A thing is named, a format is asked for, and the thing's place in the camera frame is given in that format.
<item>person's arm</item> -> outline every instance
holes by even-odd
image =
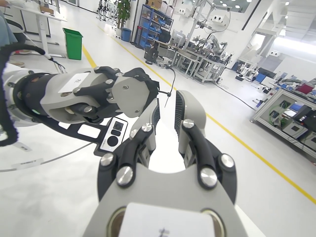
[[[6,0],[0,0],[0,7],[8,7],[9,3]]]

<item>metal screw cap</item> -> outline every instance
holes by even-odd
[[[108,84],[108,85],[110,85],[110,84],[113,83],[113,81],[114,81],[114,80],[111,80],[111,79],[110,79],[110,80],[105,81],[105,83]]]
[[[91,106],[86,106],[86,107],[84,108],[83,112],[89,113],[89,112],[91,112],[91,110],[93,110],[93,107],[91,107]]]
[[[81,88],[79,88],[79,87],[74,88],[74,89],[72,90],[72,92],[73,92],[73,93],[78,93],[78,92],[80,91],[80,89],[81,89]]]
[[[153,129],[153,125],[151,125],[151,123],[146,123],[145,125],[142,125],[141,129],[144,132],[149,132]]]
[[[112,153],[106,153],[103,157],[101,157],[100,164],[103,167],[106,167],[112,163],[113,159],[114,155]]]
[[[204,167],[200,172],[201,180],[204,185],[214,187],[217,183],[217,175],[213,169]]]
[[[137,134],[137,132],[138,132],[137,129],[132,130],[131,133],[130,133],[130,137],[134,138],[134,136]]]
[[[190,119],[185,119],[183,121],[183,125],[184,125],[185,128],[193,128],[194,122],[192,120],[190,120]]]
[[[226,166],[226,167],[231,168],[235,165],[233,158],[227,154],[223,154],[220,157],[220,160],[223,162],[224,166]]]
[[[116,174],[118,185],[127,185],[133,178],[133,169],[129,166],[122,167]]]

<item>shoe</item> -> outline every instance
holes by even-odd
[[[15,61],[15,60],[10,60],[9,63],[10,63],[10,64],[13,64],[13,65],[15,65],[15,66],[18,66],[18,67],[20,67],[20,68],[24,68],[24,67],[25,67],[25,66],[24,66],[24,62],[19,62],[19,61]]]
[[[20,50],[16,51],[15,54],[30,54],[32,51],[30,50]]]

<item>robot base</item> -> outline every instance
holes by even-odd
[[[244,81],[244,77],[239,77],[238,75],[235,77],[236,80]]]

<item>blue trash bin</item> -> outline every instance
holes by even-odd
[[[122,40],[129,42],[131,38],[131,33],[132,31],[130,29],[122,28]]]

